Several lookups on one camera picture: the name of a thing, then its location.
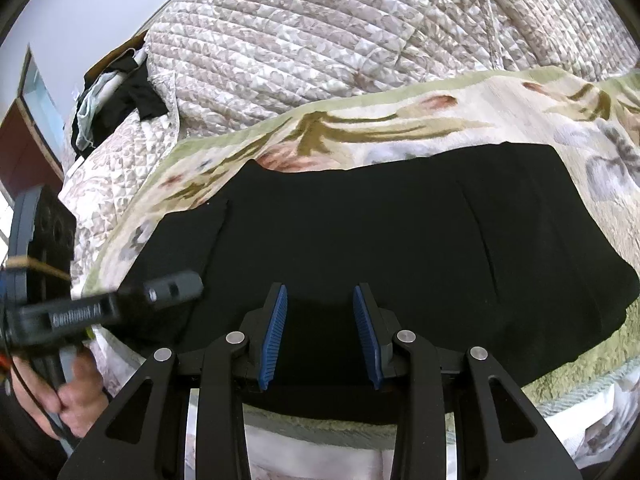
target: hand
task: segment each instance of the hand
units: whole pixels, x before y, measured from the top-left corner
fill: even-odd
[[[60,386],[57,393],[33,371],[28,361],[14,357],[14,365],[42,407],[49,413],[60,414],[60,420],[75,436],[84,437],[109,403],[102,392],[102,376],[94,356],[86,348],[78,352],[72,364],[74,380]],[[20,405],[45,433],[58,439],[13,370],[11,374],[15,397]]]

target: metal screw head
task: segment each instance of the metal screw head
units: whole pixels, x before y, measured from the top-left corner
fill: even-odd
[[[159,348],[154,352],[154,359],[156,361],[166,361],[169,357],[171,357],[171,350],[168,348]]]
[[[232,345],[240,344],[242,341],[244,341],[244,334],[242,332],[229,332],[226,335],[226,342]]]
[[[473,357],[474,359],[478,359],[478,361],[484,361],[485,359],[487,359],[487,357],[489,357],[489,352],[487,352],[481,346],[474,346],[471,349],[471,357]]]
[[[415,341],[415,334],[411,330],[401,330],[396,337],[398,341],[403,343],[413,343]]]

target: floral blanket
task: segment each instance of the floral blanket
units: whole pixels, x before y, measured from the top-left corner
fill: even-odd
[[[118,286],[162,216],[205,202],[250,158],[277,171],[349,169],[504,141],[555,147],[607,239],[640,271],[639,134],[640,71],[597,84],[559,68],[478,72],[306,104],[224,136],[178,142],[120,216],[83,292]],[[627,314],[608,340],[525,388],[541,411],[579,402],[593,394],[593,381],[640,355],[638,301]],[[95,345],[115,391],[142,359],[104,329]]]

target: black skirt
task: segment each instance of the black skirt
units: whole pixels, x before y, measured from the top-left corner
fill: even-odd
[[[125,283],[183,269],[201,273],[203,298],[116,336],[143,354],[203,348],[283,282],[275,378],[246,401],[372,423],[394,422],[398,404],[367,380],[351,309],[359,282],[403,328],[443,348],[484,346],[520,385],[605,340],[639,293],[558,154],[538,144],[348,171],[251,160],[205,205],[167,215]]]

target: blue gripper pad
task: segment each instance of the blue gripper pad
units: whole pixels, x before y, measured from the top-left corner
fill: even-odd
[[[380,345],[373,330],[369,309],[364,301],[360,286],[353,289],[353,315],[356,319],[356,327],[360,336],[360,346],[367,367],[367,375],[373,383],[373,387],[380,389],[382,384],[382,366],[380,365]]]
[[[262,359],[260,361],[260,373],[258,373],[258,384],[262,391],[267,389],[269,382],[273,379],[286,319],[287,287],[281,285],[262,345]]]

